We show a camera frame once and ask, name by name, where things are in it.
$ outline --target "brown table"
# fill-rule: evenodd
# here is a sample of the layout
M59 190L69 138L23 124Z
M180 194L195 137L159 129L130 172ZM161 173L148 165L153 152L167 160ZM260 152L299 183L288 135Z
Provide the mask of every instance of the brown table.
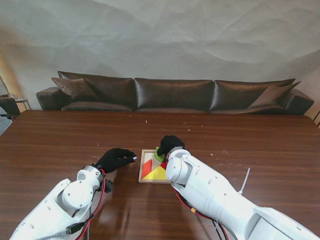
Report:
M320 235L320 131L308 117L25 111L0 137L0 239L59 181L74 181L106 150L128 148L140 157L164 135L180 137L237 191L251 167L246 198ZM138 183L139 164L117 171L90 239L217 239L211 222L182 206L169 184Z

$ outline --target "leather sofa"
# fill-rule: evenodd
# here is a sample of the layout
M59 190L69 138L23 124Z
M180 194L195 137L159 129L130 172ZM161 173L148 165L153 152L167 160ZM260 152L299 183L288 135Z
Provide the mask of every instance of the leather sofa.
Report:
M43 110L303 115L314 103L293 89L276 104L248 108L268 86L288 86L294 79L237 82L132 79L63 71L58 74L69 80L84 79L99 100L72 101L59 87L50 87L36 94Z

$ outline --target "white wall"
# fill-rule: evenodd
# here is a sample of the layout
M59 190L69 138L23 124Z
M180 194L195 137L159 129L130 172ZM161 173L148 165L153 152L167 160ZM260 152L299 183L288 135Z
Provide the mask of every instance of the white wall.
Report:
M301 83L299 83L296 88L315 101L312 107L305 113L306 116L314 119L320 111L320 66L301 79ZM315 119L315 123L319 122L320 114Z
M58 70L305 81L320 65L320 1L1 0L0 52L34 109Z

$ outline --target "red triangle piece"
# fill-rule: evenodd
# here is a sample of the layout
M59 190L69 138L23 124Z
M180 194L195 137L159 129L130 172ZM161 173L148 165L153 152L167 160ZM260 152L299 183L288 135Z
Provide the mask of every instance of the red triangle piece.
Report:
M145 164L142 165L142 171L141 171L141 179L143 179L145 176L147 176L151 172L151 166L152 166L152 159L147 161Z
M163 163L160 164L160 166L166 170L167 169L167 161L163 161Z

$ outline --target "floor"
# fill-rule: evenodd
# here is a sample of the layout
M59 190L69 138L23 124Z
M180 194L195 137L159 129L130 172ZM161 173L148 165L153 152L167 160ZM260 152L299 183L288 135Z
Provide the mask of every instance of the floor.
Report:
M5 114L5 111L0 107L0 114ZM6 117L0 117L0 136L11 125L12 121Z

